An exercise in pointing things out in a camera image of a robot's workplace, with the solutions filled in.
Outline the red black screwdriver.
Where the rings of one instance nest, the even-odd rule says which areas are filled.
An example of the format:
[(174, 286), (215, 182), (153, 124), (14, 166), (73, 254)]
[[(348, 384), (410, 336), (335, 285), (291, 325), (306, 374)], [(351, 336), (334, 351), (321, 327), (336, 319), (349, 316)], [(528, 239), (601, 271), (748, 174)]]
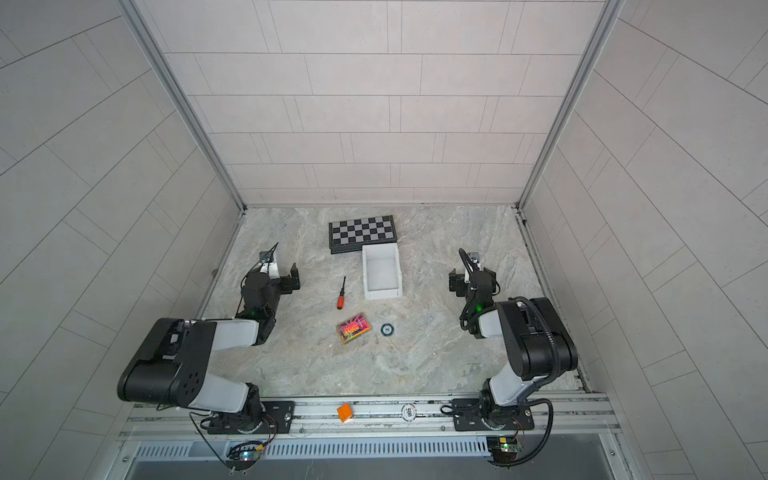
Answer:
[(342, 285), (339, 291), (339, 295), (336, 302), (336, 308), (338, 310), (342, 310), (345, 303), (345, 286), (346, 286), (346, 277), (343, 277)]

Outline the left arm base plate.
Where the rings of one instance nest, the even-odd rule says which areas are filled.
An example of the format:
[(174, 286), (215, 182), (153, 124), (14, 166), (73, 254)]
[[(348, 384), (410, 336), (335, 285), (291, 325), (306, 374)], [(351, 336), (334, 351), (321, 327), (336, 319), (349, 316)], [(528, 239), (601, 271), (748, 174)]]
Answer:
[(212, 435), (287, 434), (294, 416), (293, 401), (266, 401), (253, 409), (247, 404), (239, 413), (214, 413), (201, 421)]

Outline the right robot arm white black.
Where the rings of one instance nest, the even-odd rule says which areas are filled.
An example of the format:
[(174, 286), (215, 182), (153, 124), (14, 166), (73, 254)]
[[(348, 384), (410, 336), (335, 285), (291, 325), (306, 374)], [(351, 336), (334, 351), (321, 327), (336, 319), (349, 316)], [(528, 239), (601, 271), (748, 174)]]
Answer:
[(526, 418), (533, 406), (529, 397), (578, 366), (576, 345), (553, 304), (546, 297), (497, 301), (500, 287), (488, 269), (451, 271), (448, 289), (465, 299), (461, 329), (478, 339), (502, 339), (507, 356), (483, 384), (479, 399), (467, 406), (455, 402), (454, 414), (465, 416), (470, 427), (532, 428)]

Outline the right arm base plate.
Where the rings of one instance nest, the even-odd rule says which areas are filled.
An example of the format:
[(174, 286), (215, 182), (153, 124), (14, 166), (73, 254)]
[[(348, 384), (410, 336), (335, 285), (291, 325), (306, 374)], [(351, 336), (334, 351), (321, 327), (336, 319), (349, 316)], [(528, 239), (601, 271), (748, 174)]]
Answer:
[(530, 410), (517, 405), (498, 406), (492, 400), (454, 398), (441, 411), (453, 419), (458, 432), (530, 431), (535, 423)]

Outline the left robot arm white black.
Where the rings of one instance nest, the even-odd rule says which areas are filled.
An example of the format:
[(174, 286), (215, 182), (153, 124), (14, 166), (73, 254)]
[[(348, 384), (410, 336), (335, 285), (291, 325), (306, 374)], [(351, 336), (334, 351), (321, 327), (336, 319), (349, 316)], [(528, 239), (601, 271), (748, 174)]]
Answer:
[(211, 354), (264, 344), (276, 325), (280, 298), (301, 288), (293, 264), (281, 276), (264, 256), (241, 282), (242, 309), (228, 319), (161, 318), (155, 322), (117, 383), (125, 402), (209, 411), (211, 433), (251, 433), (267, 419), (259, 388), (211, 373)]

